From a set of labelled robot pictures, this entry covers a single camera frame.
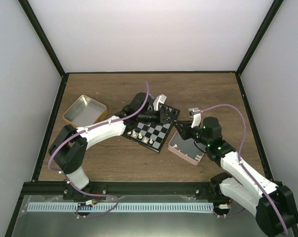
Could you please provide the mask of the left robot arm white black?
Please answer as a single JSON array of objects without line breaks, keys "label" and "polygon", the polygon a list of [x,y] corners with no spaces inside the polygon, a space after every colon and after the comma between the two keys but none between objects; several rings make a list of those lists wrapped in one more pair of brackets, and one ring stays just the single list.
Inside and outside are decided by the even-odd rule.
[{"label": "left robot arm white black", "polygon": [[109,138],[129,134],[160,151],[179,114],[165,105],[165,100],[164,94],[152,98],[148,93],[140,92],[103,122],[84,127],[64,126],[48,150],[50,162],[56,162],[57,171],[64,173],[67,181],[75,186],[74,193],[80,199],[89,198],[92,187],[82,168],[86,150]]}]

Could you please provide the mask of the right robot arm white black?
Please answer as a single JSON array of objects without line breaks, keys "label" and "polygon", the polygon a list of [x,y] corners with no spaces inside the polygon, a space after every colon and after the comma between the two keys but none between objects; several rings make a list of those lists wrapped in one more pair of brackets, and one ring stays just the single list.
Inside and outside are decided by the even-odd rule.
[{"label": "right robot arm white black", "polygon": [[202,123],[175,121],[183,140],[193,139],[205,146],[208,158],[225,170],[213,177],[211,195],[236,201],[256,219],[259,228],[275,237],[298,223],[298,210],[293,192],[285,185],[268,180],[253,169],[222,136],[222,127],[215,117]]}]

